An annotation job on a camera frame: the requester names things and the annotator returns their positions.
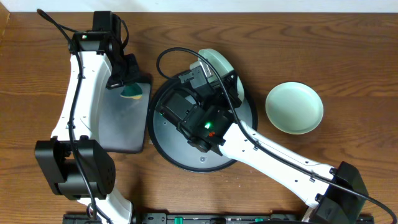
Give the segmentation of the green yellow sponge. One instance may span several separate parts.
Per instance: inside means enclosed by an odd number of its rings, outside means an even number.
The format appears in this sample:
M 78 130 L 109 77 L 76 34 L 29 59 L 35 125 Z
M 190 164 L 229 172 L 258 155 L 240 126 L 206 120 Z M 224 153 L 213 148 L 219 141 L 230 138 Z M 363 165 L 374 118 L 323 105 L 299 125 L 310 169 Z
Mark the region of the green yellow sponge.
M 131 98 L 133 100 L 139 100 L 142 98 L 143 90 L 137 84 L 125 85 L 122 92 L 120 93 L 123 98 Z

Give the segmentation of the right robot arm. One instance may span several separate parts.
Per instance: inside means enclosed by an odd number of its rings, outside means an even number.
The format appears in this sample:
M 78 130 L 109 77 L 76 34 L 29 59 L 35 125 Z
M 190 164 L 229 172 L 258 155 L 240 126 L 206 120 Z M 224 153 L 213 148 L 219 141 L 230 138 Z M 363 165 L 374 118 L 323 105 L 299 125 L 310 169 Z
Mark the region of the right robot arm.
M 261 136 L 257 111 L 236 72 L 192 66 L 156 92 L 149 134 L 158 152 L 192 172 L 245 163 L 292 191 L 310 223 L 356 223 L 368 191 L 357 168 L 315 162 Z

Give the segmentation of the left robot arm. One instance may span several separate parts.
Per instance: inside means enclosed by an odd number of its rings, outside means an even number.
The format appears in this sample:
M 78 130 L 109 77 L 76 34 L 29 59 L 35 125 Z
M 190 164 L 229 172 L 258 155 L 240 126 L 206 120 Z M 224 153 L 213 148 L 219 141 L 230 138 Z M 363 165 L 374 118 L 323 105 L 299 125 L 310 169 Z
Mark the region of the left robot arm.
M 37 141 L 35 158 L 55 195 L 86 207 L 83 223 L 132 223 L 133 204 L 115 187 L 113 159 L 99 140 L 105 90 L 150 78 L 125 54 L 126 23 L 110 11 L 96 11 L 93 26 L 67 37 L 71 75 L 60 119 L 46 141 Z

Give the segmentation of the mint green plate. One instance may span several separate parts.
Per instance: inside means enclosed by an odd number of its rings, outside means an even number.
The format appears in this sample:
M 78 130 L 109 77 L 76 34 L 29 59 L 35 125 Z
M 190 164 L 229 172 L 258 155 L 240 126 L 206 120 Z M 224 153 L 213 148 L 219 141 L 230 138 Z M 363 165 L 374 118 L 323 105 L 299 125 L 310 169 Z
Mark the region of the mint green plate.
M 288 134 L 306 134 L 322 121 L 323 102 L 318 93 L 303 83 L 285 82 L 267 95 L 265 109 L 270 122 Z
M 229 72 L 233 72 L 233 66 L 228 62 L 228 60 L 221 55 L 218 51 L 214 49 L 201 49 L 198 52 L 201 56 L 207 59 L 217 70 L 220 77 L 223 78 Z M 236 89 L 238 92 L 238 98 L 243 101 L 244 99 L 244 88 L 243 84 L 241 83 L 240 78 L 235 75 L 234 77 L 237 78 Z

